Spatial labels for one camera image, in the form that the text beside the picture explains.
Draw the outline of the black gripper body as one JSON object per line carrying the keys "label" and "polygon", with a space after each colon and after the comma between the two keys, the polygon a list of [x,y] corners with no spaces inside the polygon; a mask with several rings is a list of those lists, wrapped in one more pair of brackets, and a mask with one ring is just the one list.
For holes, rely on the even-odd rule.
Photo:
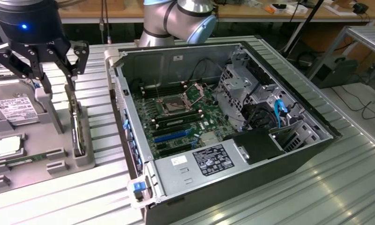
{"label": "black gripper body", "polygon": [[15,51],[26,46],[71,48],[54,0],[0,0],[0,26]]}

